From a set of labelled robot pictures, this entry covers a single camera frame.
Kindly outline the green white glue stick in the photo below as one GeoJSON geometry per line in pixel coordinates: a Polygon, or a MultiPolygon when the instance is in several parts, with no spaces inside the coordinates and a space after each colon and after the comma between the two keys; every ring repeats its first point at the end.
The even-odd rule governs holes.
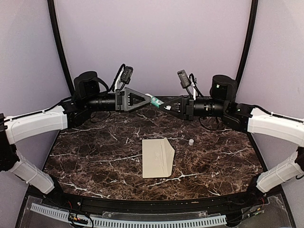
{"type": "Polygon", "coordinates": [[[151,99],[151,104],[154,105],[155,107],[157,107],[160,110],[165,110],[165,111],[171,111],[172,110],[172,106],[169,104],[166,104],[164,101],[160,100],[159,98],[146,93],[146,96],[150,97],[151,99]]]}

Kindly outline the white glue stick cap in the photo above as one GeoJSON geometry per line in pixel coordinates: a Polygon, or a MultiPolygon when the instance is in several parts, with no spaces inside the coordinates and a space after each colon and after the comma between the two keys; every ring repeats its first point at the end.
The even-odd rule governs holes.
{"type": "Polygon", "coordinates": [[[188,144],[189,144],[189,145],[193,145],[193,144],[194,144],[194,140],[193,140],[193,139],[189,139],[188,144]]]}

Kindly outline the cream paper envelope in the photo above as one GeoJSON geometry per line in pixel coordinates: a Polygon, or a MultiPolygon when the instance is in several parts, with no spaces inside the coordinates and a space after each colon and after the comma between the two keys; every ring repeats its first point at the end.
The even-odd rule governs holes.
{"type": "Polygon", "coordinates": [[[142,177],[167,178],[172,174],[175,150],[167,138],[142,140],[142,177]]]}

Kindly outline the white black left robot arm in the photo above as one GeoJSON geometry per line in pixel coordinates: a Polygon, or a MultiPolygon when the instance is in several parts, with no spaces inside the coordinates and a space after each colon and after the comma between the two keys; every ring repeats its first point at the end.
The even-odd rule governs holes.
{"type": "Polygon", "coordinates": [[[75,92],[51,108],[19,116],[0,115],[0,170],[9,171],[37,188],[57,207],[67,203],[67,196],[55,178],[29,162],[16,143],[43,133],[81,126],[93,112],[131,112],[151,101],[151,97],[126,87],[133,68],[121,66],[111,86],[87,71],[74,79],[75,92]]]}

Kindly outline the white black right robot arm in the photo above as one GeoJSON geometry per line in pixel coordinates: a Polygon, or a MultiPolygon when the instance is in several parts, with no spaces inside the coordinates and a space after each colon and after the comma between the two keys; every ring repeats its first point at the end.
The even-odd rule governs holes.
{"type": "Polygon", "coordinates": [[[232,130],[259,133],[295,143],[298,147],[287,159],[272,169],[253,177],[242,196],[247,206],[253,206],[264,194],[292,178],[304,176],[304,121],[267,111],[258,105],[236,103],[238,83],[225,76],[212,78],[210,95],[181,95],[160,105],[160,110],[182,120],[194,117],[216,117],[232,130]]]}

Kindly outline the black front rail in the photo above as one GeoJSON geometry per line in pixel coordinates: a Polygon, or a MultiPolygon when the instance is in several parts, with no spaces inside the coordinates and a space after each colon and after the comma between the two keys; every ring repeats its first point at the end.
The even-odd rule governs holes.
{"type": "Polygon", "coordinates": [[[102,199],[62,193],[56,197],[46,196],[43,202],[91,214],[102,214],[106,211],[121,213],[182,213],[204,210],[209,213],[233,213],[257,205],[263,200],[246,192],[211,198],[169,201],[102,199]]]}

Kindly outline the black right frame post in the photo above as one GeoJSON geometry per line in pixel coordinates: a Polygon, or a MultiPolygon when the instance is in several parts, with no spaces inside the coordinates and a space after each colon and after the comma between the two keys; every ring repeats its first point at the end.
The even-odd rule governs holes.
{"type": "Polygon", "coordinates": [[[255,22],[256,22],[258,2],[259,2],[259,0],[251,1],[246,37],[245,37],[245,41],[244,41],[242,55],[240,58],[240,63],[239,63],[237,74],[236,74],[236,81],[237,81],[238,86],[240,86],[240,83],[241,83],[241,80],[243,77],[243,73],[245,70],[245,66],[247,63],[247,58],[249,55],[249,50],[250,50],[251,41],[252,41],[252,37],[253,37],[253,33],[254,33],[255,22]]]}

